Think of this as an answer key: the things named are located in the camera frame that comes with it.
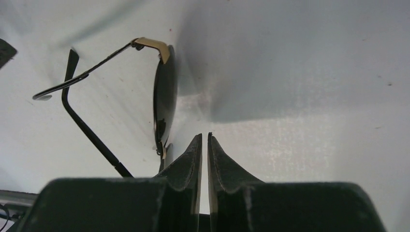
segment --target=wire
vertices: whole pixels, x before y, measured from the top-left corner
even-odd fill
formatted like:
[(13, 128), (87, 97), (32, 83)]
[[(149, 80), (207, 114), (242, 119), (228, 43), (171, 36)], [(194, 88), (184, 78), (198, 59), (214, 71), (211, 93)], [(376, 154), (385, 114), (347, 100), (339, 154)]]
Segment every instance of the wire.
[(0, 204), (0, 209), (4, 210), (4, 212), (6, 212), (6, 223), (3, 225), (3, 227), (0, 229), (0, 232), (4, 230), (4, 228), (7, 226), (7, 223), (9, 222), (10, 219), (10, 213), (9, 210), (7, 209), (7, 207), (5, 205)]

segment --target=gold frame accent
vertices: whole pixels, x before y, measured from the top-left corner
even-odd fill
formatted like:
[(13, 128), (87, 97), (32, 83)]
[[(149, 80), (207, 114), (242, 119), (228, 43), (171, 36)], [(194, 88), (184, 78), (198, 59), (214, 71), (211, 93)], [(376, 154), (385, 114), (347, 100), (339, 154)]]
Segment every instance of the gold frame accent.
[(131, 41), (131, 43), (140, 44), (157, 49), (160, 52), (161, 60), (164, 64), (166, 64), (170, 57), (168, 46), (164, 42), (141, 37)]

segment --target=sunglasses lens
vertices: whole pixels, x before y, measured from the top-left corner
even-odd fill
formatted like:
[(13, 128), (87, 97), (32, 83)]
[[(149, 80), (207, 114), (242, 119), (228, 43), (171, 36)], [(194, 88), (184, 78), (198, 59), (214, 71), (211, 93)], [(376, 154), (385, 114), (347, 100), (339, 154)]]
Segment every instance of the sunglasses lens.
[(177, 76), (175, 53), (171, 45), (168, 48), (170, 57), (166, 64), (163, 64), (162, 61), (158, 64), (154, 84), (155, 142), (159, 152), (162, 152), (160, 142), (165, 146), (168, 140), (176, 106)]

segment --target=sunglasses frame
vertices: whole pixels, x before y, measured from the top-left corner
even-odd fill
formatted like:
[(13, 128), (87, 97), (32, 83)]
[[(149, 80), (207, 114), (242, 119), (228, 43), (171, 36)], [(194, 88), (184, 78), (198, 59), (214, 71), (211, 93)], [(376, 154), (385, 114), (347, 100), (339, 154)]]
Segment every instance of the sunglasses frame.
[[(94, 144), (94, 146), (101, 152), (101, 154), (108, 160), (108, 162), (110, 162), (110, 164), (117, 170), (117, 172), (122, 177), (132, 177), (132, 175), (125, 168), (125, 166), (116, 158), (116, 156), (108, 149), (108, 147), (101, 141), (101, 139), (99, 139), (99, 137), (91, 130), (91, 128), (72, 109), (72, 107), (68, 103), (68, 93), (69, 93), (70, 86), (87, 78), (92, 71), (96, 70), (98, 67), (100, 67), (101, 65), (103, 65), (104, 63), (106, 63), (107, 61), (109, 61), (110, 59), (118, 55), (119, 53), (123, 52), (125, 49), (129, 47), (134, 47), (136, 50), (139, 51), (145, 46), (155, 48), (159, 51), (160, 62), (158, 64), (158, 67), (160, 65), (166, 64), (170, 58), (174, 58), (173, 48), (171, 45), (167, 46), (167, 44), (163, 42), (141, 37), (141, 38), (132, 40), (131, 42), (126, 44), (124, 47), (117, 50), (113, 54), (109, 55), (106, 59), (104, 59), (103, 61), (101, 61), (94, 67), (92, 67), (91, 69), (73, 78), (75, 69), (79, 61), (79, 56), (74, 50), (71, 49), (69, 53), (68, 62), (67, 62), (67, 70), (66, 70), (66, 76), (65, 76), (64, 82), (57, 86), (46, 89), (40, 93), (37, 93), (36, 95), (32, 97), (33, 100), (46, 101), (51, 98), (51, 96), (49, 95), (50, 93), (62, 89), (61, 100), (62, 100), (63, 106), (65, 110), (67, 111), (67, 113), (71, 116), (71, 118), (74, 120), (77, 126), (81, 129), (81, 131), (87, 136), (87, 138)], [(157, 154), (160, 155), (160, 158), (161, 158), (159, 171), (162, 171), (165, 166), (164, 163), (165, 163), (167, 150), (171, 147), (171, 145), (169, 145), (165, 149), (168, 137), (165, 139), (165, 142), (163, 142), (161, 139), (158, 139), (158, 135), (157, 135), (156, 90), (157, 90), (158, 78), (159, 78), (158, 75), (156, 75), (155, 82), (154, 82), (154, 133), (155, 133), (155, 143), (157, 146)]]

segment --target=sunglasses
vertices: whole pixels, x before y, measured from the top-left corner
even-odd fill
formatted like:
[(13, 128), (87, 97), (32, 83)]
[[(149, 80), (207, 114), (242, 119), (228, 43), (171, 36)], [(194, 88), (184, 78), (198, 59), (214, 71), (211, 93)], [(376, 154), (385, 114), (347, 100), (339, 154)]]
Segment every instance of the sunglasses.
[(132, 177), (132, 175), (108, 149), (108, 147), (98, 138), (98, 136), (90, 129), (90, 127), (87, 126), (87, 124), (72, 109), (72, 107), (68, 103), (68, 92), (70, 86), (86, 79), (92, 71), (96, 70), (98, 67), (102, 66), (107, 61), (111, 60), (113, 57), (120, 54), (129, 47), (133, 47), (138, 51), (143, 49), (144, 47), (150, 47), (157, 49), (160, 53), (160, 61), (157, 66), (154, 82), (154, 134), (155, 144), (157, 146), (157, 154), (160, 156), (161, 160), (160, 171), (163, 170), (165, 167), (165, 158), (167, 151), (171, 147), (171, 145), (166, 147), (166, 144), (168, 141), (172, 121), (174, 119), (177, 95), (175, 53), (172, 45), (167, 46), (163, 42), (147, 39), (144, 37), (137, 38), (135, 40), (132, 40), (113, 54), (109, 55), (106, 59), (104, 59), (91, 69), (74, 78), (73, 76), (78, 64), (79, 56), (74, 50), (71, 49), (68, 57), (64, 82), (33, 96), (33, 100), (46, 101), (51, 98), (51, 96), (49, 95), (50, 93), (62, 89), (61, 100), (68, 114), (122, 177)]

